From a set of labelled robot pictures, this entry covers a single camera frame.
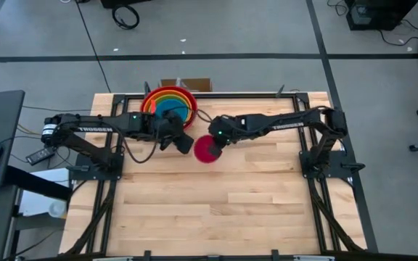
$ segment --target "cardboard box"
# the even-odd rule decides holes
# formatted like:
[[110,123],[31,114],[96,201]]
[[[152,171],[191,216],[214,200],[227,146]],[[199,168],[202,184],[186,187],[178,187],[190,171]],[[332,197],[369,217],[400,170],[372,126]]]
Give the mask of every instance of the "cardboard box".
[[[212,92],[210,78],[181,79],[183,84],[192,92]],[[176,79],[162,79],[160,85],[175,86]]]

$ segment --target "cable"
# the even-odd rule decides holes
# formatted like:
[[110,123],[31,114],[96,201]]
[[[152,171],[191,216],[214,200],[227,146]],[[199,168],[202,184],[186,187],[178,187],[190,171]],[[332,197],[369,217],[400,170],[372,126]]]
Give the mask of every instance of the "cable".
[[61,162],[59,162],[58,164],[56,164],[56,165],[55,165],[55,166],[53,166],[53,167],[49,167],[49,164],[51,163],[51,161],[49,161],[49,162],[48,162],[47,169],[48,169],[48,170],[55,169],[56,167],[59,167],[59,166],[60,166],[62,163],[64,163],[64,162],[66,162],[66,163],[68,163],[70,166],[72,166],[72,163],[68,162],[68,159],[69,159],[69,157],[70,157],[70,149],[69,149],[69,148],[67,148],[67,150],[68,150],[67,157],[66,157],[66,158],[64,158],[64,157],[62,157],[62,156],[59,154],[58,149],[56,149],[56,155],[57,155],[59,158],[61,158],[61,159],[62,159],[62,161],[61,161]]
[[385,39],[385,36],[383,35],[383,32],[381,31],[381,30],[377,30],[377,31],[379,31],[380,32],[380,35],[382,36],[382,40],[385,42],[385,43],[387,43],[387,44],[389,44],[389,45],[392,45],[392,46],[405,46],[405,45],[407,45],[409,42],[410,42],[410,40],[412,40],[412,39],[417,39],[418,40],[418,37],[416,37],[416,36],[412,36],[411,38],[409,38],[406,42],[404,42],[403,44],[402,43],[390,43],[389,41],[386,41],[386,39]]
[[4,143],[5,141],[8,141],[8,140],[10,140],[10,139],[16,139],[16,138],[33,138],[33,139],[37,139],[37,140],[39,140],[39,139],[40,139],[40,138],[30,137],[30,136],[14,136],[14,137],[11,137],[11,138],[6,138],[6,139],[4,139],[4,140],[0,141],[0,144]]
[[[418,27],[417,26],[415,26],[415,25],[413,25],[409,20],[407,20],[407,19],[402,19],[401,20],[401,23],[400,23],[400,25],[402,25],[403,23],[402,22],[407,22],[413,29],[415,29],[415,30],[418,30]],[[378,30],[379,32],[380,32],[380,35],[382,36],[382,40],[385,42],[385,43],[387,43],[387,44],[390,44],[390,45],[392,45],[392,46],[405,46],[405,45],[407,45],[407,43],[408,42],[410,42],[410,40],[412,40],[412,39],[417,39],[418,40],[418,37],[416,37],[416,36],[412,36],[411,38],[409,38],[407,41],[405,41],[403,44],[402,43],[390,43],[390,42],[388,42],[388,41],[386,41],[386,39],[385,39],[385,36],[383,35],[383,32],[381,31],[381,30]]]
[[70,196],[72,196],[80,187],[82,187],[84,185],[86,181],[82,181],[78,184],[78,186],[76,186],[73,190],[72,193],[70,194]]
[[111,94],[112,91],[110,90],[109,83],[107,82],[105,71],[102,69],[101,62],[99,61],[98,54],[96,53],[96,49],[94,48],[93,41],[92,41],[91,36],[90,36],[90,32],[88,32],[88,28],[86,27],[86,22],[85,22],[85,19],[83,18],[83,14],[81,13],[80,5],[78,5],[78,0],[75,1],[75,4],[77,5],[78,12],[80,13],[80,18],[83,22],[83,26],[85,27],[86,35],[88,36],[88,39],[90,40],[90,44],[91,44],[91,47],[93,49],[94,56],[96,57],[96,61],[98,61],[99,69],[101,69],[102,77],[104,78],[104,81],[106,83],[107,90]]
[[[118,146],[114,146],[114,147],[110,148],[110,150],[112,151],[112,150],[114,150],[117,147]],[[125,147],[123,145],[120,145],[120,148],[121,148],[120,153],[124,153],[125,152]]]
[[156,150],[156,147],[157,147],[157,137],[159,137],[159,127],[160,127],[160,125],[157,127],[157,130],[156,130],[156,141],[155,141],[155,143],[154,143],[154,146],[152,147],[152,150],[151,150],[151,152],[149,153],[148,157],[146,157],[146,158],[145,158],[145,159],[143,159],[143,160],[137,160],[137,159],[135,158],[135,156],[131,153],[130,148],[128,147],[127,141],[125,140],[125,137],[124,137],[123,133],[121,133],[121,132],[120,132],[120,130],[119,130],[118,128],[116,128],[116,131],[118,131],[119,136],[122,136],[122,142],[123,142],[123,144],[125,145],[126,151],[128,152],[128,155],[130,155],[131,159],[132,159],[134,162],[136,162],[136,163],[138,163],[138,164],[141,164],[141,163],[145,163],[146,161],[148,161],[148,160],[152,157],[152,155],[154,154],[154,152],[155,152],[155,150]]
[[24,127],[24,126],[23,126],[22,124],[20,124],[20,123],[18,123],[18,124],[17,124],[17,126],[18,126],[18,128],[17,128],[17,129],[19,129],[19,131],[22,131],[22,132],[27,132],[28,134],[40,135],[40,136],[41,136],[41,134],[40,134],[40,133],[37,133],[37,132],[32,131],[32,130],[29,130],[29,129],[27,129],[26,127]]
[[19,157],[15,156],[14,154],[11,154],[11,156],[13,156],[16,160],[23,162],[23,163],[28,163],[28,161],[20,159]]
[[[174,110],[174,109],[189,109],[192,112],[196,112],[196,116],[198,116],[203,122],[212,123],[212,121],[213,121],[212,117],[207,112],[203,111],[202,109],[192,109],[192,108],[190,108],[188,106],[178,106],[178,107],[166,109],[166,110],[164,110],[164,112],[169,112],[169,111]],[[208,119],[204,119],[203,117],[201,117],[201,115],[199,114],[199,112],[203,113],[204,116],[206,116],[209,120]]]
[[90,109],[48,109],[48,108],[43,108],[43,107],[33,107],[33,106],[22,106],[23,108],[27,108],[27,109],[41,109],[41,110],[46,110],[46,111],[50,111],[50,112],[90,112]]
[[338,140],[340,143],[341,143],[341,145],[343,146],[343,149],[345,150],[345,156],[348,156],[348,150],[346,149],[346,145],[343,143],[343,141],[342,140]]
[[[129,10],[130,12],[132,12],[132,14],[135,15],[136,22],[133,25],[127,25],[125,23],[125,21],[123,21],[123,19],[120,18],[120,16],[118,14],[116,15],[117,10],[119,10],[120,8],[125,8],[125,9]],[[138,26],[138,24],[139,24],[139,15],[138,15],[138,12],[133,7],[131,7],[129,5],[125,5],[125,4],[119,4],[119,5],[115,6],[112,9],[112,18],[114,19],[115,24],[118,27],[120,27],[120,28],[122,28],[124,30],[131,30],[131,29],[135,28],[136,26]]]
[[[330,0],[328,0],[328,1],[327,1],[327,6],[329,6],[329,7],[334,7],[334,8],[335,8],[335,11],[336,11],[336,13],[337,13],[337,15],[338,15],[338,16],[343,16],[343,15],[346,15],[346,13],[348,13],[348,8],[347,8],[347,6],[344,6],[344,5],[340,4],[340,3],[341,3],[341,2],[343,2],[343,1],[344,1],[344,0],[341,0],[341,1],[337,2],[336,4],[330,4]],[[338,11],[338,7],[343,8],[345,11],[344,11],[344,12],[342,12],[342,13],[340,13],[340,11]]]
[[24,250],[22,250],[22,251],[18,252],[18,253],[12,254],[12,255],[10,255],[10,256],[8,256],[8,257],[6,257],[6,258],[2,259],[1,261],[7,261],[7,260],[12,260],[12,259],[16,258],[16,256],[19,256],[19,255],[21,255],[21,254],[23,254],[23,253],[25,253],[25,252],[27,252],[27,251],[29,251],[29,250],[31,250],[31,249],[33,249],[33,248],[37,247],[39,244],[41,244],[41,243],[43,243],[45,240],[47,240],[50,236],[52,236],[52,235],[54,235],[55,233],[60,232],[60,231],[63,231],[63,229],[56,230],[56,231],[52,231],[52,232],[51,232],[48,236],[45,236],[42,240],[38,241],[38,243],[33,244],[33,245],[31,245],[31,246],[27,247],[26,249],[24,249]]

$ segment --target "blue bowl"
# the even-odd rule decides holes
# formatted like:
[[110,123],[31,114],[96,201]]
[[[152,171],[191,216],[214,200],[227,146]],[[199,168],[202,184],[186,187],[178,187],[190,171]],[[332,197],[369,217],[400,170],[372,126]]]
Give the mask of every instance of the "blue bowl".
[[163,112],[172,109],[180,118],[185,121],[188,116],[188,108],[186,105],[178,99],[166,99],[165,101],[156,104],[155,114],[159,117],[163,116]]

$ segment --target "wooden table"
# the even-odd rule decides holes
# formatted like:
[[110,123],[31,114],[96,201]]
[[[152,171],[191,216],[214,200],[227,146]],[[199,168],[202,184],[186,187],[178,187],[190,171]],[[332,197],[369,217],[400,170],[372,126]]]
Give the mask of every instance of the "wooden table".
[[[311,107],[330,105],[325,92],[308,95]],[[97,94],[91,114],[109,115],[112,96]],[[140,102],[130,101],[128,111],[138,111]],[[213,117],[294,111],[292,102],[284,99],[200,99],[198,106]],[[196,139],[205,135],[207,128],[207,123],[196,119],[187,133]],[[105,144],[105,134],[88,133],[86,139],[97,146]],[[139,159],[152,148],[151,143],[127,142]],[[180,154],[173,145],[164,152],[157,150],[141,165],[126,156],[115,192],[107,256],[142,256],[144,250],[158,256],[260,255],[271,254],[272,249],[280,254],[318,254],[311,198],[298,159],[300,150],[298,130],[292,129],[230,145],[209,165],[198,162],[192,151]],[[331,178],[328,187],[337,221],[365,248],[352,188]],[[88,181],[73,195],[60,252],[69,249],[88,225],[96,188],[97,181]],[[323,216],[322,222],[331,249]]]

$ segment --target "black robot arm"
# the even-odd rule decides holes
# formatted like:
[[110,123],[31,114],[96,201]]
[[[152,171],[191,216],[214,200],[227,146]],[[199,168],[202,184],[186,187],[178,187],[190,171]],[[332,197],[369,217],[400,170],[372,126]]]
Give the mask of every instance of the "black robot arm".
[[249,114],[216,117],[209,126],[209,134],[213,137],[216,149],[215,156],[220,156],[221,149],[246,139],[265,136],[271,131],[291,128],[313,127],[322,134],[319,144],[311,148],[309,159],[315,166],[325,165],[329,152],[336,140],[347,134],[345,114],[328,107],[315,107],[303,112],[293,112],[266,116]]
[[161,150],[174,143],[183,154],[188,153],[193,143],[183,131],[183,120],[174,112],[167,112],[162,117],[143,112],[114,117],[61,114],[46,118],[44,124],[41,140],[47,146],[66,146],[105,168],[117,167],[115,153],[110,148],[96,147],[74,133],[119,133],[123,138],[158,142]]

